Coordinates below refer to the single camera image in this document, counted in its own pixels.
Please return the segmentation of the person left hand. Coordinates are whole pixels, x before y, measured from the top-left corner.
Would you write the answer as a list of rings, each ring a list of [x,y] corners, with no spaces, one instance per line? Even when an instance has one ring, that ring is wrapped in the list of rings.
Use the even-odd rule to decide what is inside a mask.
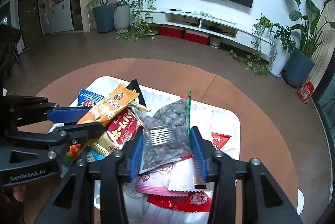
[[[17,200],[18,202],[21,202],[21,203],[24,202],[25,193],[26,193],[25,185],[19,185],[19,186],[13,187],[13,196],[15,200]]]

